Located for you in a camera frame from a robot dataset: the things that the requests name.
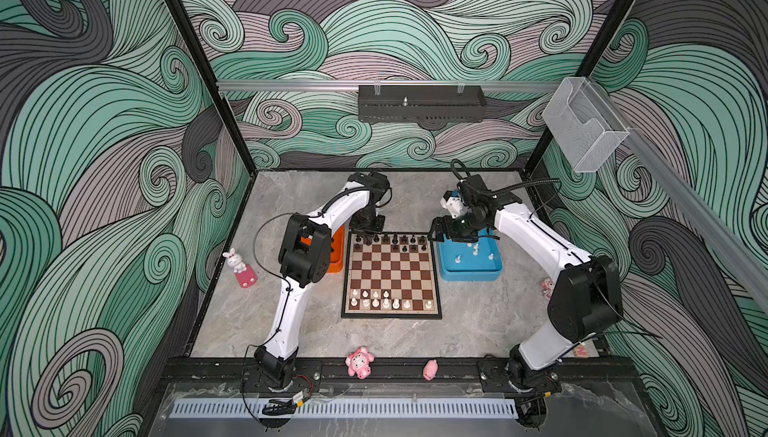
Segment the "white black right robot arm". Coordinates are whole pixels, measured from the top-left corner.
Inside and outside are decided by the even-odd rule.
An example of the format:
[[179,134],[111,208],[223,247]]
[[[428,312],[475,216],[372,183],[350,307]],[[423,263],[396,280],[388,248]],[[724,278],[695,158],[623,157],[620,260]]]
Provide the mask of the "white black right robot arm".
[[556,364],[580,343],[606,331],[623,318],[618,265],[595,256],[558,235],[514,194],[520,186],[491,190],[482,177],[457,177],[454,191],[441,199],[447,211],[433,219],[433,242],[475,244],[486,231],[503,235],[533,258],[554,287],[547,321],[510,353],[513,373],[539,373]]

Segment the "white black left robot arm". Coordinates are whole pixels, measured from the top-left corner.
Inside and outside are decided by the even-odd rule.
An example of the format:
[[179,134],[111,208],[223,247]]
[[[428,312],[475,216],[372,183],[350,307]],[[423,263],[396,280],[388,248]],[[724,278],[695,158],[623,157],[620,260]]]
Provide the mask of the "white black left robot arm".
[[334,235],[348,223],[364,233],[381,232],[385,217],[378,208],[390,193],[384,174],[356,172],[316,210],[289,215],[277,256],[275,276],[281,287],[276,313],[268,337],[254,351],[256,368],[269,386],[290,385],[302,320],[315,285],[329,271]]

